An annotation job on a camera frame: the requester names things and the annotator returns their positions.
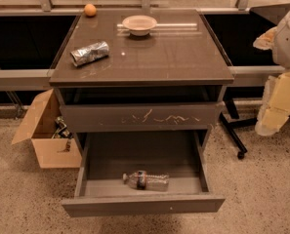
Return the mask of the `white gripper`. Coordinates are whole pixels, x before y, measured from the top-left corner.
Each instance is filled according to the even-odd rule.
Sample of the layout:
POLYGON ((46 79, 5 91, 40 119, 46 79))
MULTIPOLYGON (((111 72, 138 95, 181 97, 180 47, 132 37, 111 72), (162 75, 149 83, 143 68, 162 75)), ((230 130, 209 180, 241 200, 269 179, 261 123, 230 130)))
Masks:
MULTIPOLYGON (((259 36, 253 47, 271 50, 277 27, 259 36)), ((278 77, 270 76, 265 84, 262 106, 258 113, 255 131, 260 136, 272 136, 279 132, 290 116, 290 71, 278 77)))

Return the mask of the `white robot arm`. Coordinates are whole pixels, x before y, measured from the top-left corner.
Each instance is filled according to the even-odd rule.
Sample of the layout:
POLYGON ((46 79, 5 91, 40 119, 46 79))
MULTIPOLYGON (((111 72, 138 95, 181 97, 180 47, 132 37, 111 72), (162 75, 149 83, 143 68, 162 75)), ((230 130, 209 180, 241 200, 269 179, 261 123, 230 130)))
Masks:
POLYGON ((255 131, 260 136, 278 133, 290 116, 290 11, 276 27, 259 36, 253 47, 271 50, 273 62, 284 67, 277 78, 270 76, 265 84, 263 104, 260 108, 255 131))

